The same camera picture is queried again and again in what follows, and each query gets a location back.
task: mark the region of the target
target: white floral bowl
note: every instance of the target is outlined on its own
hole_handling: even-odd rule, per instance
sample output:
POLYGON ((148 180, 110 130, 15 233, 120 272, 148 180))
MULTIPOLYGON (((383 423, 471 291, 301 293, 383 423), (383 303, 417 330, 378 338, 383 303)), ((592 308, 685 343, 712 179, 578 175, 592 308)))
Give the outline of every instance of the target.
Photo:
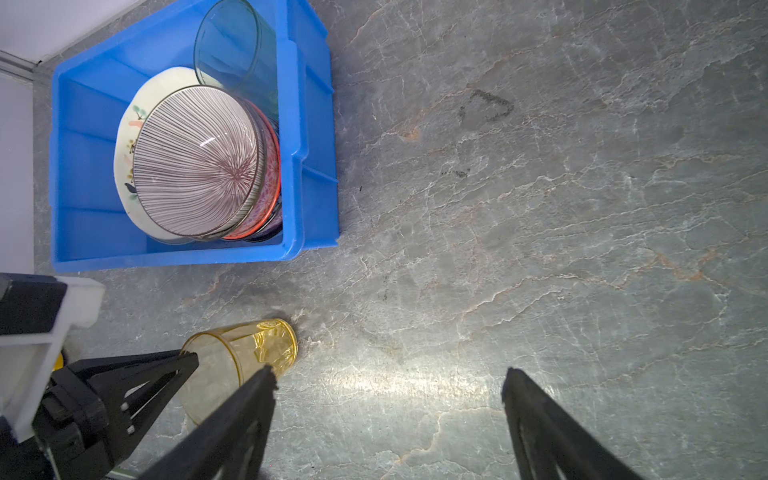
POLYGON ((180 237, 157 225, 139 202, 134 184, 134 148, 144 120, 168 95, 181 88, 199 85, 191 68, 173 67, 153 76, 139 88, 120 120, 118 139, 114 146, 114 184, 118 188, 125 213, 147 235, 163 243, 189 243, 191 238, 180 237))

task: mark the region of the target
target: blue plastic bin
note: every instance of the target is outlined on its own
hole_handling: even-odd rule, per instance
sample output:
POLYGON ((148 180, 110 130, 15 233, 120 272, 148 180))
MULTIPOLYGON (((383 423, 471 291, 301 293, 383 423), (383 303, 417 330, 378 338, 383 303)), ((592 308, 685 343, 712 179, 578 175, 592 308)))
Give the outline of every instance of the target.
POLYGON ((328 31, 306 0, 250 0, 277 36, 283 233, 264 243, 166 245, 124 212, 112 164, 118 124, 152 76, 193 67, 217 0, 180 0, 62 63, 53 76, 51 261, 58 272, 290 260, 335 247, 339 205, 328 31))

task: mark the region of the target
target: yellow drinking glass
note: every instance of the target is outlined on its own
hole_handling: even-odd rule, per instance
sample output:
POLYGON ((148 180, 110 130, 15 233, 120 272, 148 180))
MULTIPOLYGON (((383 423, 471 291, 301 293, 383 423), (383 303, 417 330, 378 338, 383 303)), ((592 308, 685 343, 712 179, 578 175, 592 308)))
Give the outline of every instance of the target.
POLYGON ((181 352, 196 353, 200 365, 179 389, 184 411, 195 424, 201 424, 267 363, 279 379, 296 361, 298 347, 293 329, 281 319, 192 335, 181 352))

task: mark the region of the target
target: gray marble surface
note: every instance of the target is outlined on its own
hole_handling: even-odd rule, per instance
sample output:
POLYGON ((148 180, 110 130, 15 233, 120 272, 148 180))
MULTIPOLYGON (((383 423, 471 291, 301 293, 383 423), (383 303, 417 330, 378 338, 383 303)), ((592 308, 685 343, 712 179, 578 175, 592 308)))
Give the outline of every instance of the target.
MULTIPOLYGON (((49 262, 43 64, 35 259, 49 262)), ((649 479, 768 467, 768 8, 750 0, 314 0, 342 237, 289 263, 82 273, 75 357, 290 318, 271 478, 517 478, 525 369, 649 479)), ((172 402, 125 466, 190 429, 172 402)))

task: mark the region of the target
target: clear drinking glass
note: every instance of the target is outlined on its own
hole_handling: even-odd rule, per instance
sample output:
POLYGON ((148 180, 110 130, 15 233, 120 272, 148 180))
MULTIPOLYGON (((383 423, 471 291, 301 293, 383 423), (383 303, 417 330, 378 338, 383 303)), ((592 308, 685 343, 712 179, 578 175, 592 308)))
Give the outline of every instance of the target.
POLYGON ((201 84, 247 98, 278 125, 275 31, 247 0, 221 0, 205 15, 194 69, 201 84))

